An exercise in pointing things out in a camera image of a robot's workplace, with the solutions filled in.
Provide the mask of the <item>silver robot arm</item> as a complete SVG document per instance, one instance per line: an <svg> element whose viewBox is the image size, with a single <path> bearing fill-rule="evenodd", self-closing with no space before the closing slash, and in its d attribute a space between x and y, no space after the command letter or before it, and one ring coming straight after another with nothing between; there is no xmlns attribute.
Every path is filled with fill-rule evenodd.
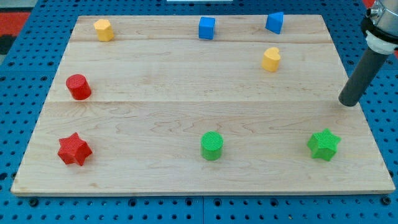
<svg viewBox="0 0 398 224"><path fill-rule="evenodd" d="M370 55L397 55L397 0L362 0L361 30Z"/></svg>

